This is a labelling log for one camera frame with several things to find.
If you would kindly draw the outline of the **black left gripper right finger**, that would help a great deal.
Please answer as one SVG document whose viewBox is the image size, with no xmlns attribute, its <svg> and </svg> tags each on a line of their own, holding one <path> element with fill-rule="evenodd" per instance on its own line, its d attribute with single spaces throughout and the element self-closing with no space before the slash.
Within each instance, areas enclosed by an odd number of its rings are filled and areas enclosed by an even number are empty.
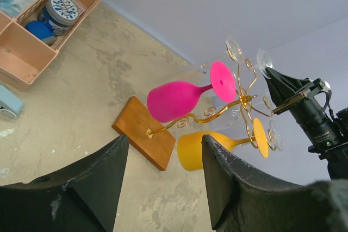
<svg viewBox="0 0 348 232">
<path fill-rule="evenodd" d="M 214 231 L 347 231 L 347 180 L 306 186 L 276 178 L 202 137 Z"/>
</svg>

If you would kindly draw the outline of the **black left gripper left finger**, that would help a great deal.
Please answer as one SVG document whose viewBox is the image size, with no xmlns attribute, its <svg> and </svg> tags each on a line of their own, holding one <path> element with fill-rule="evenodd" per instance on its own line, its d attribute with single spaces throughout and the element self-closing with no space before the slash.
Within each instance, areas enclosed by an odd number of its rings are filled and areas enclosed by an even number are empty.
<svg viewBox="0 0 348 232">
<path fill-rule="evenodd" d="M 57 171 L 1 186 L 1 231 L 113 231 L 128 150 L 120 135 Z"/>
</svg>

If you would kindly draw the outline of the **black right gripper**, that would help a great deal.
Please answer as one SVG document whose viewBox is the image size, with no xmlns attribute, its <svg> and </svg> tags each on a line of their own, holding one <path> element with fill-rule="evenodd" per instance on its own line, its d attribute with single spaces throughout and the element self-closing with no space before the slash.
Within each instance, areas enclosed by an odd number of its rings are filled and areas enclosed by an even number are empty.
<svg viewBox="0 0 348 232">
<path fill-rule="evenodd" d="M 343 142 L 339 126 L 326 114 L 315 96 L 325 91 L 320 79 L 297 79 L 267 67 L 266 83 L 275 114 L 289 111 L 313 145 L 338 145 Z"/>
</svg>

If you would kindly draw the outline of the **clear wine glass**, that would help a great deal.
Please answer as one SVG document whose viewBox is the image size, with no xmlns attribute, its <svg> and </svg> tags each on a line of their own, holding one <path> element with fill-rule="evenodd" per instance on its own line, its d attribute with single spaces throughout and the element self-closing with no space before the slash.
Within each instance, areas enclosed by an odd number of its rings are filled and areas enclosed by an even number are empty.
<svg viewBox="0 0 348 232">
<path fill-rule="evenodd" d="M 239 43 L 233 35 L 227 35 L 225 43 L 226 50 L 222 54 L 201 64 L 190 65 L 190 69 L 197 71 L 198 73 L 207 74 L 211 65 L 216 61 L 220 61 L 232 71 L 234 66 L 237 66 L 239 63 L 244 61 L 244 55 Z"/>
<path fill-rule="evenodd" d="M 261 101 L 258 102 L 252 102 L 251 105 L 247 104 L 247 109 L 249 109 L 249 113 L 251 112 L 257 112 L 258 114 L 264 115 L 266 117 L 272 117 L 273 116 L 273 110 L 274 104 L 271 101 L 271 98 L 269 95 L 263 96 Z M 242 119 L 241 113 L 244 112 L 240 108 L 239 105 L 233 106 L 231 109 L 228 110 L 228 121 L 227 121 L 227 128 L 232 127 L 236 125 L 240 119 Z"/>
</svg>

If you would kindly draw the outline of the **pink plastic wine glass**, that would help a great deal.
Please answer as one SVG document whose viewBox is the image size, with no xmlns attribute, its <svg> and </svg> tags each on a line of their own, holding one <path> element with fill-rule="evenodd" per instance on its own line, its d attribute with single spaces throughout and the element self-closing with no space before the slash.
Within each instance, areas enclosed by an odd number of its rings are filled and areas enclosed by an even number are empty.
<svg viewBox="0 0 348 232">
<path fill-rule="evenodd" d="M 210 67 L 209 77 L 210 83 L 206 86 L 172 81 L 152 89 L 146 101 L 149 113 L 161 123 L 179 119 L 192 112 L 202 94 L 208 90 L 213 90 L 226 103 L 234 101 L 235 79 L 224 63 L 214 62 Z"/>
</svg>

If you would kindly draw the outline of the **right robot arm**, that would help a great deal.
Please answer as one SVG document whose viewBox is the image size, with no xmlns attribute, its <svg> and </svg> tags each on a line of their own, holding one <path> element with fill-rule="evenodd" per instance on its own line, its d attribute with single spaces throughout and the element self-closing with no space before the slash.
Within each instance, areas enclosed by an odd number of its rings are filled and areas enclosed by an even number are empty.
<svg viewBox="0 0 348 232">
<path fill-rule="evenodd" d="M 296 79 L 266 68 L 275 114 L 289 111 L 311 141 L 308 150 L 328 162 L 328 181 L 301 186 L 269 175 L 201 139 L 203 170 L 215 231 L 347 231 L 347 110 L 334 114 L 316 95 L 331 95 L 321 79 Z"/>
</svg>

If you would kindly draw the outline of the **wooden rack base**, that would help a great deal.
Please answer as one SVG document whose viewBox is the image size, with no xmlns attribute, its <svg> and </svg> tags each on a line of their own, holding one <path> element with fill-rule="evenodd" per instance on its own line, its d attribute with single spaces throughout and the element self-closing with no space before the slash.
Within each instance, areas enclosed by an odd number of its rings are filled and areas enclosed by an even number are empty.
<svg viewBox="0 0 348 232">
<path fill-rule="evenodd" d="M 167 130 L 150 133 L 162 127 L 135 96 L 127 101 L 112 124 L 112 128 L 119 134 L 128 136 L 130 144 L 158 170 L 165 171 L 176 139 Z"/>
</svg>

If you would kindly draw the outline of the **light blue correction tape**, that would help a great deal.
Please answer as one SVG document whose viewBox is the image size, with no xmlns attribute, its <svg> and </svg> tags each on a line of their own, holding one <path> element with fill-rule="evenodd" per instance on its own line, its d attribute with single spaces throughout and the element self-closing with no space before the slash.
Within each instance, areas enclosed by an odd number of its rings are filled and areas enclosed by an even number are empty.
<svg viewBox="0 0 348 232">
<path fill-rule="evenodd" d="M 1 115 L 8 118 L 16 118 L 24 109 L 24 103 L 1 85 Z"/>
</svg>

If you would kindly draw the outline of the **peach plastic file organizer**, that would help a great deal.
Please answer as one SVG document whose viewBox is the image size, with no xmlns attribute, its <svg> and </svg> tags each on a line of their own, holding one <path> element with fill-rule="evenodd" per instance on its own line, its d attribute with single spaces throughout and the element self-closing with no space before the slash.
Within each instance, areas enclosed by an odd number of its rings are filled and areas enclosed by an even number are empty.
<svg viewBox="0 0 348 232">
<path fill-rule="evenodd" d="M 35 0 L 17 17 L 1 13 L 1 82 L 25 91 L 101 0 Z"/>
</svg>

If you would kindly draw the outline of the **round blue patterned tin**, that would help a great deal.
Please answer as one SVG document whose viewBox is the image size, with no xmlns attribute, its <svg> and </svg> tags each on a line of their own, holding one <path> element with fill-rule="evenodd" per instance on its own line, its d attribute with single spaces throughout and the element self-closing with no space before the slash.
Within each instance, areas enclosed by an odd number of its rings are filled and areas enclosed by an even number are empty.
<svg viewBox="0 0 348 232">
<path fill-rule="evenodd" d="M 79 19 L 72 0 L 48 0 L 43 11 L 45 25 L 55 36 L 64 35 Z"/>
</svg>

